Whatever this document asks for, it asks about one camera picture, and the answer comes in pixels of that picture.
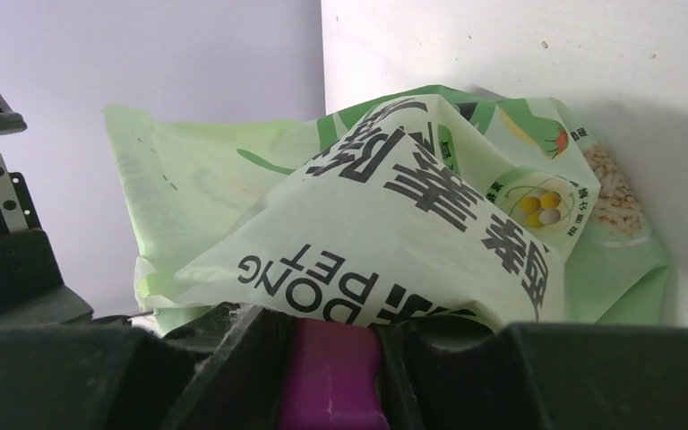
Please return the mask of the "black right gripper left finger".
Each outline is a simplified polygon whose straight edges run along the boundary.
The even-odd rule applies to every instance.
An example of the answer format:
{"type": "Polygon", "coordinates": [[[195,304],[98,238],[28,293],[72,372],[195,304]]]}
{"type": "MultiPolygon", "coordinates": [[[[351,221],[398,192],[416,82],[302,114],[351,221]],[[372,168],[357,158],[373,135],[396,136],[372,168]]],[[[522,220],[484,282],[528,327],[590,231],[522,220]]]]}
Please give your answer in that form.
{"type": "Polygon", "coordinates": [[[0,326],[0,429],[270,429],[291,320],[220,306],[166,337],[0,326]]]}

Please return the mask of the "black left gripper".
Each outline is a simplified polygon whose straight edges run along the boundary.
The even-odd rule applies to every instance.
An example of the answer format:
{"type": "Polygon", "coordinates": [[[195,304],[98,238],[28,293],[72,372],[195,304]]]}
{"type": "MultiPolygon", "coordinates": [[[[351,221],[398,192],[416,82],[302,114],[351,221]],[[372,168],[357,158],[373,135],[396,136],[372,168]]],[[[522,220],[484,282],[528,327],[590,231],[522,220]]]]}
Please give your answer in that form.
{"type": "Polygon", "coordinates": [[[23,175],[0,154],[0,323],[91,319],[91,306],[65,285],[23,175]]]}

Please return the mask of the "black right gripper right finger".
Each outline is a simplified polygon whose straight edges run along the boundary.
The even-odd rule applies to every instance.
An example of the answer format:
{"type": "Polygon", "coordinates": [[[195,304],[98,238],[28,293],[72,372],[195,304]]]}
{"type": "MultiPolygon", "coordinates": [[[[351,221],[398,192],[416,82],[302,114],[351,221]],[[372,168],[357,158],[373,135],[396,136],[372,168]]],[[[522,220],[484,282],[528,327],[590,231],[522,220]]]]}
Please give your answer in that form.
{"type": "Polygon", "coordinates": [[[688,328],[435,317],[377,329],[394,429],[688,429],[688,328]]]}

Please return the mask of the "magenta plastic scoop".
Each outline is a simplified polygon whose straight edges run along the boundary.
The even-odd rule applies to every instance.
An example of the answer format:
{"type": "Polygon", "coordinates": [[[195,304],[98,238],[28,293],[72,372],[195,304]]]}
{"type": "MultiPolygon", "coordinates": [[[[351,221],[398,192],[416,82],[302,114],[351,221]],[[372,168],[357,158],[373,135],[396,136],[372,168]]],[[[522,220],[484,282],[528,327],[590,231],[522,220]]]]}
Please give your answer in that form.
{"type": "Polygon", "coordinates": [[[388,429],[377,390],[382,347],[374,331],[297,319],[277,429],[388,429]]]}

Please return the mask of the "green cat litter bag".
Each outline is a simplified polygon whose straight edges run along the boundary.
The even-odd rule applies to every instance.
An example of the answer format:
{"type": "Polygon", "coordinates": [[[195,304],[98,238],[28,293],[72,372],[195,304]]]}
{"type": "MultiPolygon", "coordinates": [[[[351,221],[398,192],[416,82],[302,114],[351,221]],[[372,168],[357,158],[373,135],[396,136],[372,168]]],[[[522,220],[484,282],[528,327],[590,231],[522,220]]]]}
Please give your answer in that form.
{"type": "Polygon", "coordinates": [[[164,332],[223,303],[360,327],[661,319],[668,254],[559,99],[431,85],[306,123],[103,116],[164,332]]]}

